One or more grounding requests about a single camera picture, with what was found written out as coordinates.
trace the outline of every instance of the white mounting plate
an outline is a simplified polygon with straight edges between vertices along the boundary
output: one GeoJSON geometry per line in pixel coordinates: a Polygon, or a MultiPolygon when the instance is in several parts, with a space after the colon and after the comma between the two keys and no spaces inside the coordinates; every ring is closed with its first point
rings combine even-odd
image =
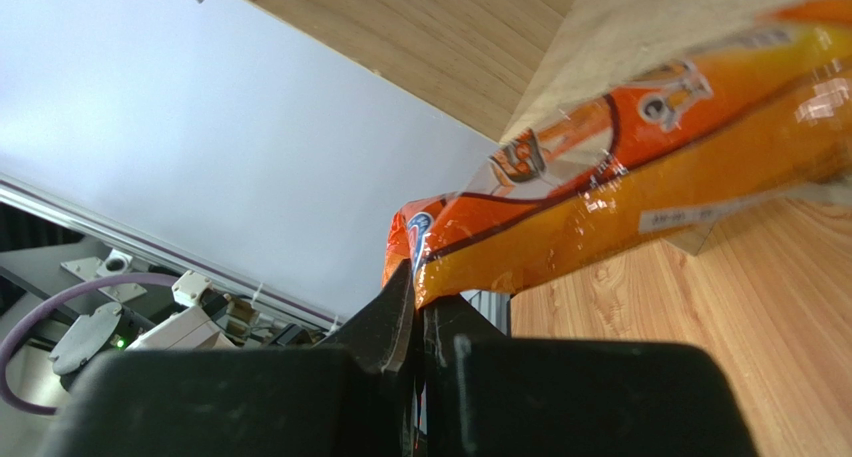
{"type": "MultiPolygon", "coordinates": [[[[74,274],[80,280],[89,282],[100,278],[97,271],[102,263],[103,261],[97,257],[87,257],[85,259],[69,260],[68,262],[63,262],[60,266],[74,274]]],[[[147,292],[139,284],[121,284],[113,287],[104,287],[99,290],[102,294],[122,304],[130,302],[141,295],[145,295],[145,292],[147,292]]]]}

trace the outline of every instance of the white bracket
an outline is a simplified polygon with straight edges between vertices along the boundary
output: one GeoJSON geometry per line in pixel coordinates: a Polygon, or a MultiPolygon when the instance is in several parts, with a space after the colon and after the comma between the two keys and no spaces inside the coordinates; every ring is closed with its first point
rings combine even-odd
{"type": "Polygon", "coordinates": [[[201,300],[201,294],[212,288],[213,283],[207,276],[189,270],[172,285],[172,295],[178,304],[194,307],[201,300]]]}
{"type": "MultiPolygon", "coordinates": [[[[59,265],[63,269],[74,274],[83,282],[90,282],[92,280],[96,280],[105,276],[100,275],[98,273],[98,269],[103,267],[105,264],[101,259],[97,257],[87,257],[85,259],[70,260],[68,262],[62,262],[59,265]]],[[[127,262],[126,268],[130,269],[129,262],[127,262]]],[[[106,275],[115,275],[120,273],[123,272],[110,272],[106,275]]],[[[104,287],[98,290],[102,294],[111,298],[112,300],[115,300],[116,302],[120,302],[122,304],[127,303],[141,295],[145,295],[145,292],[147,292],[144,287],[138,284],[121,284],[115,285],[113,287],[104,287]]]]}

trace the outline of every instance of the orange snack package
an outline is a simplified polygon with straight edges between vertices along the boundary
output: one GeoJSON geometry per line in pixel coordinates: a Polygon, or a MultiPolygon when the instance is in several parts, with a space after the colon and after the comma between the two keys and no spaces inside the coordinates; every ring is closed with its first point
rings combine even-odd
{"type": "Polygon", "coordinates": [[[385,281],[515,293],[852,169],[852,0],[812,0],[555,110],[468,187],[405,205],[385,281]]]}

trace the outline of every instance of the purple cable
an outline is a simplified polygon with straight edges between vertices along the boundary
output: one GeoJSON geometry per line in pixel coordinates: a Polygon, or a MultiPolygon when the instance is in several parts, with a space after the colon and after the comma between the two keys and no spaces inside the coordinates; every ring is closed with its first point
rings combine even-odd
{"type": "Polygon", "coordinates": [[[9,387],[9,382],[6,381],[6,367],[9,361],[12,360],[12,353],[18,346],[18,343],[23,340],[27,332],[37,324],[41,319],[50,315],[51,312],[58,309],[60,305],[69,300],[88,294],[89,292],[98,290],[102,287],[112,287],[120,284],[146,284],[160,285],[163,287],[171,287],[177,282],[177,277],[165,274],[121,274],[104,277],[90,282],[77,284],[70,289],[65,289],[62,292],[42,302],[38,307],[27,314],[15,327],[9,332],[9,335],[0,343],[0,397],[12,407],[38,415],[53,415],[56,413],[56,407],[45,407],[26,402],[12,392],[9,387]]]}

